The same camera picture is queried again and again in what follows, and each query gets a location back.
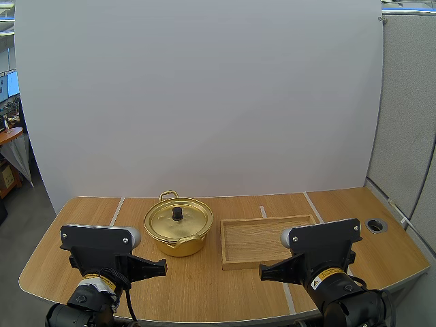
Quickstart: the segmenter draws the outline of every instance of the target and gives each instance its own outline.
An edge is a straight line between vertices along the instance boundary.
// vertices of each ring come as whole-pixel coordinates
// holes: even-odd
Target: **cardboard box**
[[[9,165],[0,167],[0,189],[7,189],[15,181]]]

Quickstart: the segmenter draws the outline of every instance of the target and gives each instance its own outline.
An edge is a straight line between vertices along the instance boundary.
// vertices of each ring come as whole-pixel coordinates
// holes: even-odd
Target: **white tape line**
[[[316,217],[318,218],[318,220],[320,221],[320,223],[323,223],[324,220],[322,220],[320,213],[318,212],[318,210],[316,210],[316,207],[315,207],[315,205],[313,204],[313,202],[311,201],[310,197],[307,195],[306,192],[303,192],[303,194],[305,195],[307,202],[310,204],[310,206],[311,206],[313,212],[315,213],[315,215],[316,215]]]
[[[264,206],[259,206],[260,214],[262,215],[262,218],[266,218],[266,211]]]
[[[291,315],[295,315],[296,312],[294,307],[294,301],[292,300],[292,295],[291,295],[291,291],[289,290],[289,285],[287,283],[283,283],[283,289],[285,290],[287,307],[289,308],[289,312]]]
[[[118,214],[120,213],[121,206],[123,205],[124,199],[125,198],[121,198],[120,199],[120,203],[118,203],[118,207],[115,210],[114,217],[110,221],[110,225],[109,226],[113,226],[115,224],[116,218],[118,217]]]
[[[315,213],[315,215],[316,215],[316,217],[318,218],[318,220],[320,221],[320,223],[323,223],[324,220],[321,218],[321,215],[320,215],[320,213],[318,212],[318,210],[316,210],[316,207],[315,207],[315,205],[313,204],[313,202],[312,202],[312,200],[310,199],[310,197],[307,195],[306,192],[303,192],[303,194],[305,195],[307,202],[310,204],[310,206],[311,206],[313,212]],[[352,271],[351,271],[349,268],[348,268],[348,270],[347,270],[347,274],[350,275],[350,276],[354,276],[353,273],[352,273]]]

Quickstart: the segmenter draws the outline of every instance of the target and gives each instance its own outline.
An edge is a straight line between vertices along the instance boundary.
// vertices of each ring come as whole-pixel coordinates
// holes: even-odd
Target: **ceiling light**
[[[15,3],[12,3],[12,2],[0,2],[0,8],[11,9],[14,6],[15,6]]]

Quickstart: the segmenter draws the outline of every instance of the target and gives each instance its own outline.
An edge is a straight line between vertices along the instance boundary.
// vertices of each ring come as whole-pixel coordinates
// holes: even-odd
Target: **white backdrop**
[[[379,15],[379,0],[18,1],[22,104],[54,209],[361,186]]]

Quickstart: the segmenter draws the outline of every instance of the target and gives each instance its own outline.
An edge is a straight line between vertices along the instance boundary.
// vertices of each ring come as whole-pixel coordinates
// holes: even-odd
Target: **wooden tabletop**
[[[5,129],[0,133],[0,145],[8,143],[22,134],[22,127],[13,127]]]
[[[309,198],[323,221],[350,217],[360,220],[363,240],[353,246],[356,263],[350,268],[369,287],[388,287],[418,276],[429,267],[407,233],[366,187],[309,193]],[[300,285],[260,281],[258,269],[221,269],[222,219],[261,218],[260,206],[268,217],[306,214],[316,217],[305,194],[198,199],[212,209],[214,222],[204,248],[185,258],[161,253],[144,229],[144,216],[158,199],[123,201],[115,225],[140,230],[142,242],[134,249],[134,255],[153,261],[165,258],[168,264],[167,276],[133,284],[131,301],[138,318],[161,322],[231,322],[286,316],[315,308]],[[66,302],[81,276],[70,267],[69,252],[59,248],[60,227],[66,223],[109,225],[119,202],[120,198],[70,200],[23,270],[21,288],[42,298]],[[364,226],[370,218],[385,220],[388,231],[370,233]],[[129,317],[124,298],[116,315]]]

